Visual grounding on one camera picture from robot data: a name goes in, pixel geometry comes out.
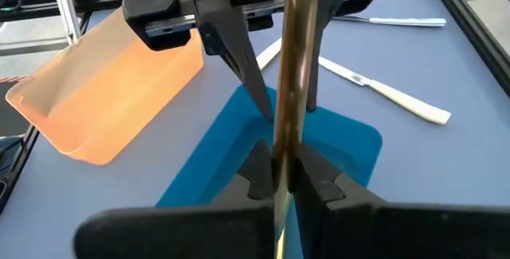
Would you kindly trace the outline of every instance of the white knife handle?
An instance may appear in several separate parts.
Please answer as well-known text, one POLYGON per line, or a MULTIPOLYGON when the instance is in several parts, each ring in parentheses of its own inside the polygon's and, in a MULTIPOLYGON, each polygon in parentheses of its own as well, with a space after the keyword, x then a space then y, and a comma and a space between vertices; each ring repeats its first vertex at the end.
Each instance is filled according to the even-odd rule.
POLYGON ((281 38, 272 43, 257 56, 258 68, 262 70, 280 52, 281 38))
POLYGON ((393 18, 370 18, 370 23, 398 25, 398 26, 424 26, 424 27, 442 27, 446 25, 446 20, 443 18, 428 18, 428 19, 393 19, 393 18))
POLYGON ((380 92, 382 95, 386 96, 388 99, 393 100, 395 103, 400 104, 417 116, 420 116, 421 118, 433 123, 446 124, 452 115, 450 112, 424 103, 418 99, 413 98, 412 96, 406 95, 405 93, 400 92, 397 89, 394 89, 376 80, 370 80, 370 82, 367 84, 377 92, 380 92))

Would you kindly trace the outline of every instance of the floor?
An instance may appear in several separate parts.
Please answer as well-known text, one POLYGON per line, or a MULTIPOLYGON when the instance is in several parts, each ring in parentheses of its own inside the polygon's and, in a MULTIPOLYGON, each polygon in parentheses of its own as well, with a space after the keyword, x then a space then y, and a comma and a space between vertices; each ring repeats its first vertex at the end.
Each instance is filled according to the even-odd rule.
MULTIPOLYGON (((510 53, 510 0, 467 0, 488 30, 510 53)), ((42 41, 62 38, 64 29, 59 17, 4 23, 0 27, 0 51, 19 41, 42 41)), ((9 77, 23 77, 41 67, 58 51, 0 56, 0 82, 9 77)))

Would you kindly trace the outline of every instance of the black mount bracket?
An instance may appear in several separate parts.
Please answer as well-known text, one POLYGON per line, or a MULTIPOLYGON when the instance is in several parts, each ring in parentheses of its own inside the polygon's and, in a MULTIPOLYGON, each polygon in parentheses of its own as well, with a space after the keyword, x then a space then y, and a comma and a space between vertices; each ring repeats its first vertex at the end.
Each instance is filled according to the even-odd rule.
POLYGON ((230 0, 196 0, 197 27, 208 55, 219 55, 241 80, 268 121, 273 108, 248 36, 242 7, 230 0))
MULTIPOLYGON (((272 259, 271 166, 259 142, 207 206, 97 215, 76 232, 76 256, 272 259)), ((509 209, 388 203, 307 146, 295 176, 304 259, 510 257, 509 209)))
POLYGON ((319 55, 324 29, 333 16, 342 6, 343 0, 319 0, 317 7, 316 35, 313 45, 312 70, 310 71, 310 84, 306 109, 313 112, 317 108, 317 85, 319 84, 319 55))

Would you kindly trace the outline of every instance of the metal rod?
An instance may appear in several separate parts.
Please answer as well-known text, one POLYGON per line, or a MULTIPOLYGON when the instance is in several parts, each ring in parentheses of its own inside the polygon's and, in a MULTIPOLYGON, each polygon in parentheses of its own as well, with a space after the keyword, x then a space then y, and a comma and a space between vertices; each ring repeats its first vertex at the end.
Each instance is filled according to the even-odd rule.
POLYGON ((67 42, 66 37, 2 43, 0 44, 0 57, 46 51, 58 51, 67 47, 68 45, 69 43, 67 42))
POLYGON ((275 231, 283 231, 292 189, 292 167, 300 150, 318 0, 285 0, 273 164, 275 231))
POLYGON ((57 0, 58 9, 64 23, 66 37, 69 44, 81 36, 80 25, 78 24, 77 12, 73 0, 57 0))

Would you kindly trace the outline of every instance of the brass rod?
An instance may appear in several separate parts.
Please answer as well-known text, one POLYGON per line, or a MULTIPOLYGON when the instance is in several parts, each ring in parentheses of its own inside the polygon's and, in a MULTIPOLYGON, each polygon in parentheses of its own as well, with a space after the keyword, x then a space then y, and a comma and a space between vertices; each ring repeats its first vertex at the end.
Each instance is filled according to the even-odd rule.
POLYGON ((285 0, 277 90, 273 164, 275 232, 283 231, 290 201, 292 165, 303 133, 318 0, 285 0))

